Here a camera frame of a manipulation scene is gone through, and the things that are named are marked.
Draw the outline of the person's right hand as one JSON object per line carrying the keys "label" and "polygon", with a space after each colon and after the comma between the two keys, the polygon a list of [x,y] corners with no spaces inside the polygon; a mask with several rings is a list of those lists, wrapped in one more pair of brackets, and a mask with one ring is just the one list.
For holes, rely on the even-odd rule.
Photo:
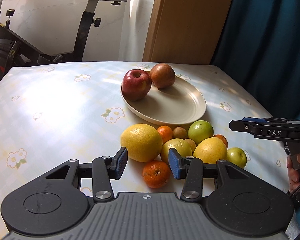
{"label": "person's right hand", "polygon": [[[296,156],[297,161],[300,163],[300,153]],[[289,178],[289,191],[293,192],[300,185],[300,174],[293,168],[292,159],[290,155],[287,157],[287,168]]]}

